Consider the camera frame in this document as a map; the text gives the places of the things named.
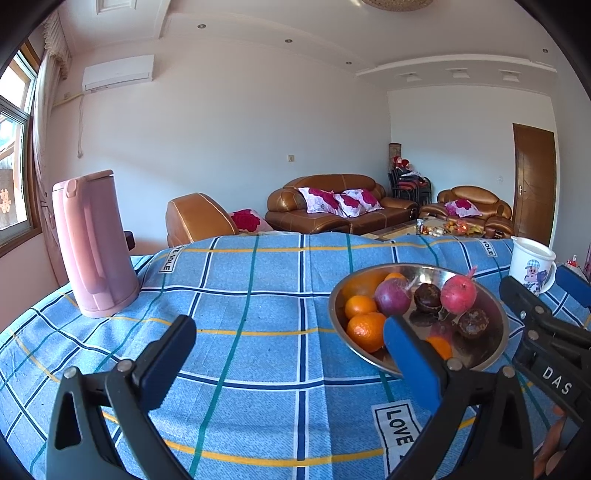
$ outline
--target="wooden door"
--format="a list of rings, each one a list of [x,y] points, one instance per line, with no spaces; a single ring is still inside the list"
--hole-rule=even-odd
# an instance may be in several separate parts
[[[556,202],[554,134],[513,124],[515,138],[515,234],[548,245]]]

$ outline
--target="fruit plate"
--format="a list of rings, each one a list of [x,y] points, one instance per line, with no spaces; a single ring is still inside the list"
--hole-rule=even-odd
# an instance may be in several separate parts
[[[443,284],[456,275],[456,272],[445,268],[421,264],[385,264],[364,268],[341,280],[330,294],[329,315],[334,329],[351,350],[370,364],[401,376],[394,360],[384,348],[377,352],[367,353],[347,335],[347,317],[345,303],[354,295],[374,297],[377,286],[382,283],[386,275],[399,272],[410,281],[418,277],[413,287],[414,292],[422,283],[435,284],[439,289]],[[489,324],[484,334],[477,339],[467,340],[457,331],[457,316],[451,313],[440,313],[439,318],[417,311],[414,298],[410,308],[403,315],[404,319],[413,327],[421,339],[433,335],[435,325],[436,334],[450,339],[453,356],[459,358],[466,368],[484,370],[491,366],[505,350],[509,340],[509,321],[505,310],[495,296],[476,282],[478,295],[473,308],[479,308],[489,317]]]

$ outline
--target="floral pillow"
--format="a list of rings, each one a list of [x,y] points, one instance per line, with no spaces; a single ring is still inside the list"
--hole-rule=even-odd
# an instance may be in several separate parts
[[[242,233],[272,232],[273,228],[255,210],[238,210],[230,215]]]
[[[448,214],[457,215],[459,218],[482,216],[482,213],[480,210],[478,210],[478,208],[476,208],[476,205],[474,205],[470,200],[466,199],[447,202],[445,204],[445,208]]]
[[[343,193],[353,197],[355,200],[361,203],[366,212],[374,212],[376,210],[384,209],[384,207],[379,204],[378,199],[374,197],[374,195],[368,189],[345,190]]]
[[[308,187],[302,187],[298,190],[304,196],[308,213],[332,213],[347,218],[332,192]]]
[[[339,202],[340,209],[347,217],[354,218],[367,212],[361,202],[354,199],[352,196],[344,193],[335,193],[334,197],[336,201]]]

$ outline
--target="ceiling lamp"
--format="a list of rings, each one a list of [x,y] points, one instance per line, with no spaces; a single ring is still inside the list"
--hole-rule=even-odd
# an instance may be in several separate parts
[[[363,0],[366,4],[389,12],[410,12],[430,5],[433,0]]]

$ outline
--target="orange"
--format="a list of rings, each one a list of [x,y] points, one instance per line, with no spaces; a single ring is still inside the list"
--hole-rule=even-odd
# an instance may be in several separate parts
[[[439,353],[439,356],[444,360],[449,360],[451,357],[453,357],[452,346],[447,340],[445,340],[445,338],[427,337],[425,341],[429,342],[435,351]]]
[[[392,272],[392,273],[389,273],[388,275],[386,275],[386,278],[384,279],[384,281],[390,280],[390,278],[402,278],[403,280],[407,279],[404,275],[402,275],[399,272]]]
[[[361,313],[377,312],[375,301],[365,295],[355,295],[345,303],[345,316],[350,320]]]
[[[356,315],[347,325],[347,335],[366,352],[377,352],[384,346],[385,321],[379,312]]]

